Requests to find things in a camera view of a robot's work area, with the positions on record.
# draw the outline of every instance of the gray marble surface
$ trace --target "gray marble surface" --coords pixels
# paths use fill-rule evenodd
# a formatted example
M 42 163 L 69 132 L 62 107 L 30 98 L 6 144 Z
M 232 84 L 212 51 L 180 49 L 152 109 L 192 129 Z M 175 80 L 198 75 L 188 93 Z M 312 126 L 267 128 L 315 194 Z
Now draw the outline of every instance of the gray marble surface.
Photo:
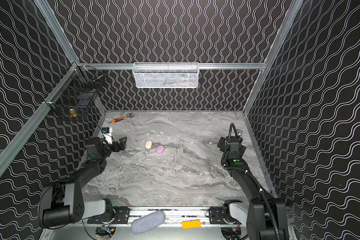
M 237 182 L 220 165 L 217 148 L 230 123 L 244 131 L 243 159 L 265 188 L 241 112 L 134 112 L 135 117 L 108 124 L 129 112 L 108 112 L 103 127 L 113 138 L 127 137 L 125 151 L 107 158 L 102 174 L 83 189 L 85 201 L 110 198 L 126 206 L 221 206 L 224 200 L 248 202 Z M 145 148 L 151 140 L 153 147 Z M 164 146 L 159 155 L 156 148 Z

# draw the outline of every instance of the wavy patterned wallpaper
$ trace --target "wavy patterned wallpaper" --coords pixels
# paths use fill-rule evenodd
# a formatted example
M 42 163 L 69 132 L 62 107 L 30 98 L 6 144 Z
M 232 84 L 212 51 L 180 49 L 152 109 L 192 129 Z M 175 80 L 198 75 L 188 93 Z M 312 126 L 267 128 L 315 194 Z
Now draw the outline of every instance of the wavy patterned wallpaper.
M 259 70 L 201 70 L 198 88 L 136 88 L 132 71 L 108 71 L 100 92 L 106 109 L 242 110 Z
M 0 153 L 70 65 L 33 0 L 0 0 Z
M 360 1 L 304 1 L 249 120 L 298 239 L 360 240 Z
M 264 62 L 291 0 L 48 0 L 81 62 Z
M 37 205 L 42 187 L 72 174 L 100 114 L 88 121 L 65 122 L 51 111 L 0 178 L 0 240 L 39 239 Z

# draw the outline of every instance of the black wire basket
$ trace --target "black wire basket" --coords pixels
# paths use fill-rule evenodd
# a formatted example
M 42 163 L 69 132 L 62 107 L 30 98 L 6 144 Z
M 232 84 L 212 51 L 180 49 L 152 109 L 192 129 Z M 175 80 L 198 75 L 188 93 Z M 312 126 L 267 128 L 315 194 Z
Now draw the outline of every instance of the black wire basket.
M 54 114 L 67 121 L 86 120 L 94 107 L 106 75 L 92 67 L 79 66 L 61 91 L 48 103 Z

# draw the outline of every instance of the pink soap bar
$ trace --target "pink soap bar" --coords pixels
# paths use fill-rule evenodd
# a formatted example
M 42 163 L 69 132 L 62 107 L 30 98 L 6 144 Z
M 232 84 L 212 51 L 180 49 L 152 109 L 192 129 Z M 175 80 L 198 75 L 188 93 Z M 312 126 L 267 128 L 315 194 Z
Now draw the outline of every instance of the pink soap bar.
M 163 145 L 160 145 L 160 146 L 157 147 L 156 152 L 157 152 L 158 154 L 162 154 L 163 151 L 164 151 L 164 146 L 163 146 Z

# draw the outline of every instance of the yellow box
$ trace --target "yellow box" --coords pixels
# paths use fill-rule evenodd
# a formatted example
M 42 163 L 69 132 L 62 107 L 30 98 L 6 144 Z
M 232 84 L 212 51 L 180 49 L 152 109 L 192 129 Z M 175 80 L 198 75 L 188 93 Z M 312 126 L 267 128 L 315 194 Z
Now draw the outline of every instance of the yellow box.
M 183 229 L 196 228 L 202 226 L 200 220 L 186 221 L 186 222 L 182 222 L 182 224 L 183 224 Z

